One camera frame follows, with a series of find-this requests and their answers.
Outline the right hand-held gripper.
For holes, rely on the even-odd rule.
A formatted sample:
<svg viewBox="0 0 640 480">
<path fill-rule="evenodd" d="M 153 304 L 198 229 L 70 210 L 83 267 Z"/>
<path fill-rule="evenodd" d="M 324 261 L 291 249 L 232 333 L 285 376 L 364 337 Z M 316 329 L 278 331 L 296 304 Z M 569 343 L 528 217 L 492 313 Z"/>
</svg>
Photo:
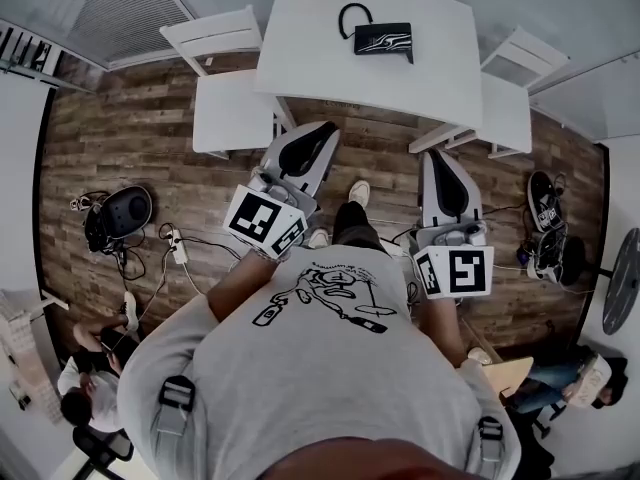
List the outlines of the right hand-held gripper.
<svg viewBox="0 0 640 480">
<path fill-rule="evenodd" d="M 488 296 L 494 247 L 487 244 L 486 223 L 480 220 L 478 185 L 460 163 L 435 149 L 423 155 L 420 183 L 422 225 L 430 228 L 410 233 L 409 250 L 424 295 Z M 444 222 L 467 223 L 432 227 Z"/>
</svg>

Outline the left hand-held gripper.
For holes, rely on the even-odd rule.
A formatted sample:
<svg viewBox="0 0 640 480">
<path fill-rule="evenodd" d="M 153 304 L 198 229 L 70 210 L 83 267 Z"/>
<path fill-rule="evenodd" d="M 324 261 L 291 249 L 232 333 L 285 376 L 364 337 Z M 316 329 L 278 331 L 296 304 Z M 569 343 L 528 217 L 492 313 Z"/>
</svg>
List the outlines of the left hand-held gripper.
<svg viewBox="0 0 640 480">
<path fill-rule="evenodd" d="M 256 168 L 246 185 L 237 186 L 224 230 L 270 259 L 280 260 L 319 209 L 312 196 L 328 176 L 339 137 L 334 122 L 315 121 L 275 138 L 262 157 L 267 170 Z M 284 179 L 292 179 L 294 185 Z"/>
</svg>

